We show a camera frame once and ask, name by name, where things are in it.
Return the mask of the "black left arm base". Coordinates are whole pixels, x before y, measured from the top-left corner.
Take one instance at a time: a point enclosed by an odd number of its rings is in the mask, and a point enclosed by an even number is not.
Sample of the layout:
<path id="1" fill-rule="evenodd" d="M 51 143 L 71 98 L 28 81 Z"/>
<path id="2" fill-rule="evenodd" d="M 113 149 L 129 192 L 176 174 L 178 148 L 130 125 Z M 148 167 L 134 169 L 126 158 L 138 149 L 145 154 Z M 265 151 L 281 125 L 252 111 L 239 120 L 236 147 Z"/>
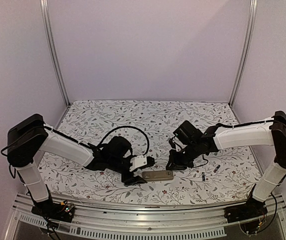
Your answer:
<path id="1" fill-rule="evenodd" d="M 32 196 L 33 207 L 31 212 L 45 219 L 58 220 L 61 222 L 71 223 L 75 214 L 75 205 L 72 202 L 64 200 L 60 203 L 53 201 L 49 193 L 48 199 L 36 202 Z"/>

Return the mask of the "white remote control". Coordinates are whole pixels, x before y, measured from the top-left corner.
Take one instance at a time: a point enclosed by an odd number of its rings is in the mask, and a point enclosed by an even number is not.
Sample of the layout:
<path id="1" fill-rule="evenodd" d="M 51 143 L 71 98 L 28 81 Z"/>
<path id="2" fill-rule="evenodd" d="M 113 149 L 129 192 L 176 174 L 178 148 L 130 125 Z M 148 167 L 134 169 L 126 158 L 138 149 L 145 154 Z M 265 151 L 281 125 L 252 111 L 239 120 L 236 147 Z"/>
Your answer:
<path id="1" fill-rule="evenodd" d="M 147 182 L 171 181 L 174 179 L 174 174 L 170 170 L 144 171 L 142 178 Z"/>

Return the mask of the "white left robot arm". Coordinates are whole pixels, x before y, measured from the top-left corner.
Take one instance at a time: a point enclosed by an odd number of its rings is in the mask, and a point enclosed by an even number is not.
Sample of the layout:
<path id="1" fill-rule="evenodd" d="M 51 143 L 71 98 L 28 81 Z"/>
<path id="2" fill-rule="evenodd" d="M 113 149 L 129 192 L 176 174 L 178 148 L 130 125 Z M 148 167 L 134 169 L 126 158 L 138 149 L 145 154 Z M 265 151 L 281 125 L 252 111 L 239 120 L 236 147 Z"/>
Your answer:
<path id="1" fill-rule="evenodd" d="M 136 176 L 135 171 L 155 164 L 155 159 L 146 152 L 133 154 L 131 143 L 122 136 L 115 136 L 108 143 L 85 144 L 45 124 L 42 115 L 33 114 L 8 131 L 7 145 L 0 153 L 16 169 L 32 200 L 46 217 L 53 217 L 58 210 L 34 161 L 39 151 L 73 161 L 91 171 L 119 173 L 126 186 L 144 184 L 146 181 Z"/>

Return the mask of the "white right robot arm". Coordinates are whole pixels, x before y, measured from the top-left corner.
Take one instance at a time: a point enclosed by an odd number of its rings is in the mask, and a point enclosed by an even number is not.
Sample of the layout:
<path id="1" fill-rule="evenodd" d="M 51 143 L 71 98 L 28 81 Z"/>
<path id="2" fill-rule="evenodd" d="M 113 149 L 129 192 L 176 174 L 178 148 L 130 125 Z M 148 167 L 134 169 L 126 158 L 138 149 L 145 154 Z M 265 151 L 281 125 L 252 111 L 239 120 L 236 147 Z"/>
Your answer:
<path id="1" fill-rule="evenodd" d="M 286 114 L 276 111 L 272 117 L 238 125 L 217 123 L 202 132 L 189 121 L 184 121 L 174 132 L 184 148 L 176 150 L 170 139 L 167 170 L 178 171 L 194 167 L 199 156 L 244 146 L 273 146 L 275 158 L 263 177 L 252 188 L 249 201 L 242 206 L 245 218 L 252 218 L 261 210 L 273 190 L 286 176 Z"/>

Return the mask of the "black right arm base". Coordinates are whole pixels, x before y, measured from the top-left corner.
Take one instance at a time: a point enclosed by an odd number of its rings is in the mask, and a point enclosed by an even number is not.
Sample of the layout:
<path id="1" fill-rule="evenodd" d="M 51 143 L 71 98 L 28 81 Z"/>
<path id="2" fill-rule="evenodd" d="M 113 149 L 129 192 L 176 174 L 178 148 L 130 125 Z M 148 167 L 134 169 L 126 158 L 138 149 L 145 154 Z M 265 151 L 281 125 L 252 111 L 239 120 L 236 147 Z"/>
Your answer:
<path id="1" fill-rule="evenodd" d="M 228 223 L 240 222 L 243 233 L 255 235 L 267 219 L 267 207 L 265 202 L 249 198 L 245 203 L 224 208 L 224 217 Z"/>

